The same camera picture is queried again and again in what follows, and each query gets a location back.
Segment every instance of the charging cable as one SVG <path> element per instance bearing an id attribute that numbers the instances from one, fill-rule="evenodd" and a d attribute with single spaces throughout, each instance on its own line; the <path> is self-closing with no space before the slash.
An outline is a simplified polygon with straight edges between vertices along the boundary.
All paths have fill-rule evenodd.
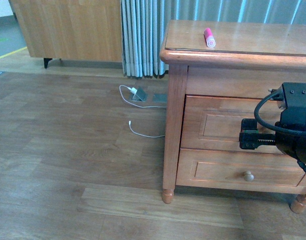
<path id="1" fill-rule="evenodd" d="M 127 88 L 132 94 L 136 94 L 136 92 L 137 92 L 137 89 L 136 88 L 130 88 L 130 87 L 128 87 L 128 86 L 125 86 L 125 85 L 120 85 L 119 86 L 119 92 L 121 93 L 121 96 L 122 96 L 122 98 L 123 98 L 123 100 L 125 101 L 125 102 L 127 102 L 128 104 L 130 104 L 130 105 L 133 105 L 133 106 L 136 106 L 136 107 L 138 107 L 138 108 L 142 108 L 142 109 L 147 109 L 147 108 L 162 108 L 162 109 L 164 109 L 164 108 L 166 108 L 166 107 L 164 107 L 164 106 L 139 106 L 139 105 L 136 105 L 136 104 L 133 104 L 133 103 L 131 103 L 131 102 L 129 102 L 129 101 L 127 101 L 125 98 L 124 98 L 124 96 L 123 96 L 123 94 L 122 94 L 122 89 L 121 89 L 121 87 L 125 87 L 125 88 Z"/>
<path id="2" fill-rule="evenodd" d="M 149 137 L 149 138 L 152 138 L 152 139 L 155 139 L 155 138 L 161 138 L 161 137 L 164 137 L 165 135 L 160 135 L 160 136 L 147 136 L 147 135 L 144 135 L 144 134 L 140 134 L 138 132 L 135 132 L 134 130 L 132 130 L 132 127 L 131 127 L 131 121 L 128 122 L 128 126 L 130 128 L 130 130 L 134 133 L 134 134 L 137 134 L 139 136 L 142 136 L 142 137 Z"/>

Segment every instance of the gray curtain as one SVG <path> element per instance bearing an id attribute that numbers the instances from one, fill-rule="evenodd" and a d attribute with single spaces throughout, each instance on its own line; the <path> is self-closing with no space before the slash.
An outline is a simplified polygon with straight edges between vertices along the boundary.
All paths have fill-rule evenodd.
<path id="1" fill-rule="evenodd" d="M 161 75 L 168 22 L 175 20 L 306 24 L 306 0 L 121 0 L 123 68 L 127 76 Z"/>

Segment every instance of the drawer knob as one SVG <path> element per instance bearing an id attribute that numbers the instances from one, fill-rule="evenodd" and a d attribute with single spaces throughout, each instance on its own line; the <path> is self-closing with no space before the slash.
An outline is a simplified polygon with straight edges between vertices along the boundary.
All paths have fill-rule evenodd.
<path id="1" fill-rule="evenodd" d="M 248 181 L 249 182 L 254 181 L 254 175 L 250 171 L 244 172 L 243 176 L 244 176 L 244 180 L 247 181 L 247 182 Z"/>

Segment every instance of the wall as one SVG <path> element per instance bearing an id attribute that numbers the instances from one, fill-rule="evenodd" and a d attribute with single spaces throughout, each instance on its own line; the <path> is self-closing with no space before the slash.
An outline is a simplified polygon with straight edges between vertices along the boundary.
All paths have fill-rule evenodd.
<path id="1" fill-rule="evenodd" d="M 8 0 L 0 0 L 0 17 L 13 15 L 12 8 Z"/>

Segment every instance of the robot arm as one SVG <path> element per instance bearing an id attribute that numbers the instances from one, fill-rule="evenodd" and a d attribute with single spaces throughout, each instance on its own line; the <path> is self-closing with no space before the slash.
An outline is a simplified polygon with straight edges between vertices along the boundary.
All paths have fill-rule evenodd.
<path id="1" fill-rule="evenodd" d="M 259 116 L 260 108 L 275 100 L 284 109 L 275 125 L 266 123 Z M 285 82 L 279 89 L 263 98 L 254 110 L 255 119 L 243 119 L 239 134 L 240 148 L 254 150 L 260 145 L 275 145 L 282 153 L 297 160 L 306 173 L 306 83 Z M 275 134 L 258 133 L 257 123 Z"/>

